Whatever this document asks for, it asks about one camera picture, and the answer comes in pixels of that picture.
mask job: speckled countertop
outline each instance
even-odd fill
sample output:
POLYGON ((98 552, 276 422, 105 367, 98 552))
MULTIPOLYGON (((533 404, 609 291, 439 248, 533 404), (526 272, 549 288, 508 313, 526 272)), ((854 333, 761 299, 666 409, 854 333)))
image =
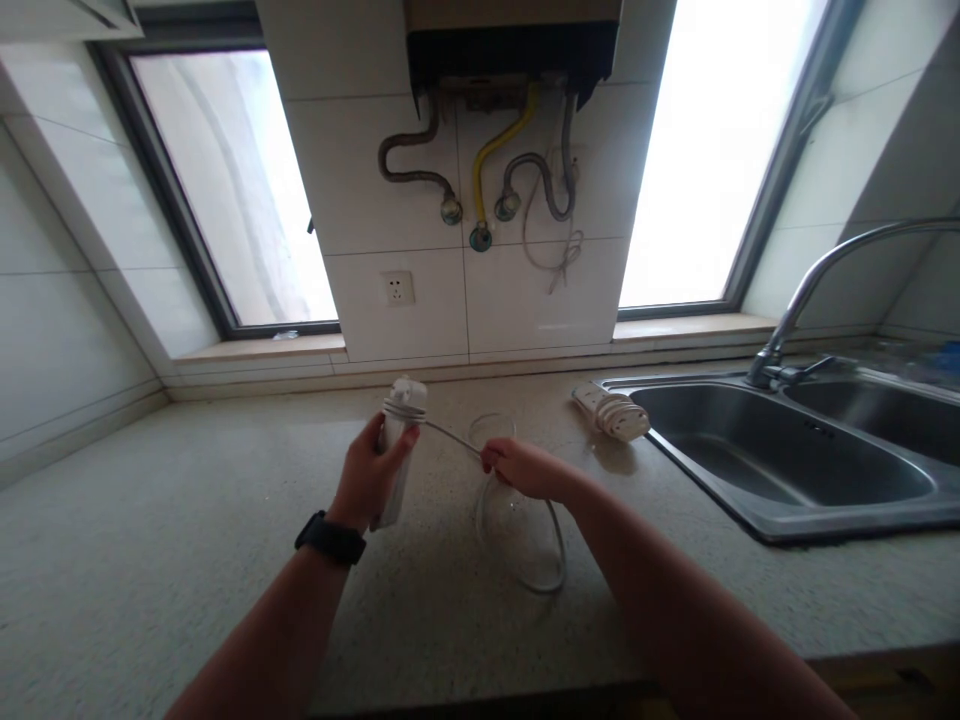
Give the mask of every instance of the speckled countertop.
MULTIPOLYGON (((593 473, 806 658, 960 640, 960 533, 771 549, 649 441, 589 436, 570 390, 642 372, 436 383, 430 414, 461 432, 482 412, 513 414, 521 437, 593 473)), ((0 715, 160 715, 329 503, 383 394, 171 405, 4 491, 0 715)), ((565 511, 558 597, 490 563, 473 526, 481 479, 462 449, 424 432, 400 523, 370 537, 347 585, 317 712, 646 677, 565 511)))

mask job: wall socket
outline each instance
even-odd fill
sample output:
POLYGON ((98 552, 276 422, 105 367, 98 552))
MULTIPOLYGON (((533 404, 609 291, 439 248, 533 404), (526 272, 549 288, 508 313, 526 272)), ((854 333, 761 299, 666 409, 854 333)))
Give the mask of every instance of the wall socket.
POLYGON ((413 305, 413 275, 406 270, 394 270, 380 273, 383 278, 383 290, 387 294, 387 305, 413 305))

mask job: white cable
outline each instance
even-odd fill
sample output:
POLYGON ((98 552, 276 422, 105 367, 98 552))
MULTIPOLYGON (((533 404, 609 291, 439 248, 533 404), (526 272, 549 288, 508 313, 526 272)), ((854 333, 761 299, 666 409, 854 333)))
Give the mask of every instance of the white cable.
MULTIPOLYGON (((383 400, 383 413, 387 417, 394 418, 395 420, 401 420, 407 423, 413 423, 416 425, 426 425, 431 427, 434 430, 437 430, 448 438, 455 440, 460 443, 467 450, 472 452, 477 457, 480 456, 480 450, 477 449, 473 443, 464 440, 455 433, 450 432, 449 430, 437 425, 430 420, 427 420, 427 411, 424 408, 416 407, 414 405, 407 405, 404 402, 397 400, 396 398, 384 398, 383 400)), ((467 431, 467 437, 471 440, 473 439, 473 430, 476 427, 477 423, 482 420, 487 420, 491 417, 507 417, 510 420, 510 426, 512 428, 512 437, 517 435, 517 424, 516 421, 509 415, 503 415, 502 413, 486 413, 476 418, 472 423, 470 423, 470 428, 467 431)), ((485 504, 485 499, 487 497, 487 490, 490 488, 491 483, 498 483, 499 480, 495 476, 491 475, 486 484, 483 486, 483 489, 480 492, 480 496, 477 499, 477 507, 474 513, 474 526, 477 533, 477 541, 480 543, 480 547, 483 548, 484 552, 493 559, 498 565, 500 565, 508 574, 512 575, 513 578, 527 588, 530 592, 538 593, 541 595, 549 595, 555 592, 558 592, 562 587, 563 583, 567 579, 567 551, 563 544, 563 533, 560 531, 560 521, 557 519, 556 510, 553 509, 553 503, 549 500, 544 500, 547 504, 547 510, 550 512, 550 519, 553 521, 553 531, 556 533, 557 545, 560 548, 560 572, 557 579, 552 583, 546 584, 537 584, 530 582, 525 577, 521 576, 519 573, 515 572, 509 564, 504 561, 503 558, 494 553, 490 547, 487 545, 486 540, 483 535, 483 509, 485 504)))
MULTIPOLYGON (((562 105, 560 108, 560 115, 558 117, 563 117, 562 105)), ((556 134, 557 128, 556 125, 554 125, 553 132, 550 134, 551 147, 553 145, 553 138, 556 137, 556 134)), ((548 147, 547 152, 544 153, 544 156, 546 156, 549 152, 550 148, 548 147)), ((533 204, 533 198, 537 194, 537 188, 540 187, 542 178, 543 174, 538 171, 537 179, 533 183, 533 188, 530 190, 530 195, 527 196, 527 202, 524 204, 523 222, 520 225, 520 243, 523 245, 523 253, 527 256, 527 260, 531 265, 538 270, 544 270, 546 272, 553 273, 553 280, 550 282, 550 289, 547 290, 547 295, 553 295, 553 291, 556 289, 557 283, 560 282, 561 279, 563 280, 563 286, 567 286, 567 268, 573 265, 573 263, 580 258, 580 254, 583 252, 583 232, 573 229, 573 214, 571 213, 567 232, 567 244, 563 248, 563 255, 560 258, 560 262, 557 265, 544 265, 533 257, 527 244, 527 218, 530 216, 530 206, 533 204)))

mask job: water heater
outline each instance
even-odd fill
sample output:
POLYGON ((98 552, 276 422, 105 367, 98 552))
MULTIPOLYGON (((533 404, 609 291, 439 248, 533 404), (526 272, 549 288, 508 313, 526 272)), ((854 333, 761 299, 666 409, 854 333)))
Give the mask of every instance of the water heater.
POLYGON ((471 109, 520 107, 529 80, 562 80, 577 109, 610 77, 621 0, 404 0, 414 100, 428 89, 471 109))

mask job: smartwatch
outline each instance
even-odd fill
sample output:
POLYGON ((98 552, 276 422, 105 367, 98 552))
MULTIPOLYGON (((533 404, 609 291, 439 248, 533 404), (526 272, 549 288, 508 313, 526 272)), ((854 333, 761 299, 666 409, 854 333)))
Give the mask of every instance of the smartwatch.
POLYGON ((307 520, 293 543, 294 549, 309 545, 338 565, 356 565, 367 542, 353 528, 326 522, 323 519, 326 514, 321 510, 307 520))

